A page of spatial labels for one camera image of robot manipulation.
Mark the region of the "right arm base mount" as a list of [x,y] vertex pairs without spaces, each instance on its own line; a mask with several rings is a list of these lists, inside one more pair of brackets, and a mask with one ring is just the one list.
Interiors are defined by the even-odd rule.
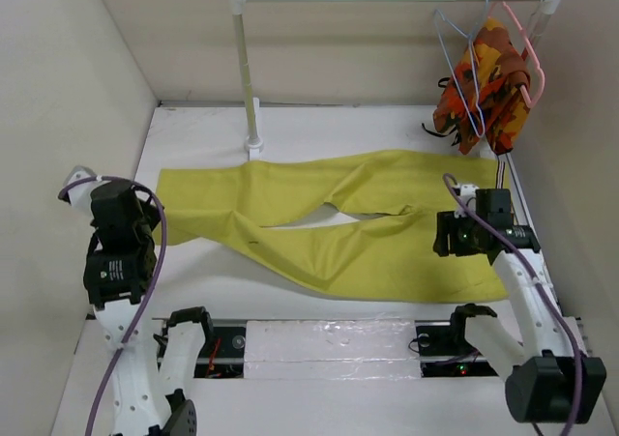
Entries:
[[420,362],[423,378],[492,377],[487,359],[463,339],[455,339],[448,321],[416,321],[408,344]]

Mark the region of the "yellow-green trousers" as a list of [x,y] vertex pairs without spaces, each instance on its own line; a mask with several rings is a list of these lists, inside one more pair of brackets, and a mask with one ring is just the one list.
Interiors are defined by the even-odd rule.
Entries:
[[489,188],[491,160],[388,150],[294,163],[164,169],[156,194],[167,242],[209,240],[312,291],[427,304],[494,302],[507,292],[486,258],[433,252],[455,202],[442,177]]

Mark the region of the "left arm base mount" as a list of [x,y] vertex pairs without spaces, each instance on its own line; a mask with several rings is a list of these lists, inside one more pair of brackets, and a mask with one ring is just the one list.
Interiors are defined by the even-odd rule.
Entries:
[[202,347],[194,377],[199,379],[235,379],[244,376],[247,323],[215,321],[211,339]]

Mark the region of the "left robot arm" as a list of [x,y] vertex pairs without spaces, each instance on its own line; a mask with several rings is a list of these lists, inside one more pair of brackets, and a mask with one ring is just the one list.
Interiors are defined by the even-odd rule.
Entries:
[[163,207],[144,186],[117,180],[90,194],[95,230],[83,284],[103,328],[109,364],[88,415],[93,434],[105,389],[113,391],[114,435],[194,435],[197,411],[189,396],[198,356],[215,346],[209,312],[195,306],[172,312],[162,330],[148,307],[162,270],[167,229]]

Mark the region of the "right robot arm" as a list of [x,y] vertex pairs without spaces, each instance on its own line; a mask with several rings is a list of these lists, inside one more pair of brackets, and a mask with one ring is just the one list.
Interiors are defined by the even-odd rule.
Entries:
[[454,184],[448,191],[457,207],[438,213],[433,250],[441,257],[485,256],[507,291],[520,336],[492,308],[469,303],[452,313],[447,340],[460,353],[474,349],[486,358],[504,383],[515,421],[560,423],[569,434],[593,414],[604,362],[579,347],[553,297],[533,228],[515,222],[509,190]]

